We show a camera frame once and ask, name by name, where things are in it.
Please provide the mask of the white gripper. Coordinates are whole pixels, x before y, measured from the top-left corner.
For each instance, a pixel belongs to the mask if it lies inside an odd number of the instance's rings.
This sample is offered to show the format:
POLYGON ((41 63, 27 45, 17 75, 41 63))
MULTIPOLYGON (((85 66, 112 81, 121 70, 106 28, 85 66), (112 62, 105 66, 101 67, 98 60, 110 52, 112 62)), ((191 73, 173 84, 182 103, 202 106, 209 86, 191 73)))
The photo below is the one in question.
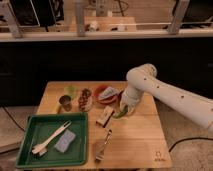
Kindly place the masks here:
POLYGON ((135 106, 140 102, 143 92, 134 87, 127 87, 121 96, 120 117, 131 115, 135 106))

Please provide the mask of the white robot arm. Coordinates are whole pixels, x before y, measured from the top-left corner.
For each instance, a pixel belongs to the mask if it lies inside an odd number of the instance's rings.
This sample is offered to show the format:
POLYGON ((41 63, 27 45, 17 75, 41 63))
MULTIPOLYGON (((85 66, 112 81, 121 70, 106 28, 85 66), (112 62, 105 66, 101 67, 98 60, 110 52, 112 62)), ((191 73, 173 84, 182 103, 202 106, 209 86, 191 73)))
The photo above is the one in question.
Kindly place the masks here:
POLYGON ((143 64, 129 70, 120 109, 126 107, 132 112, 143 93, 147 92, 194 123, 213 132, 213 100, 164 83, 156 76, 157 69, 152 64, 143 64))

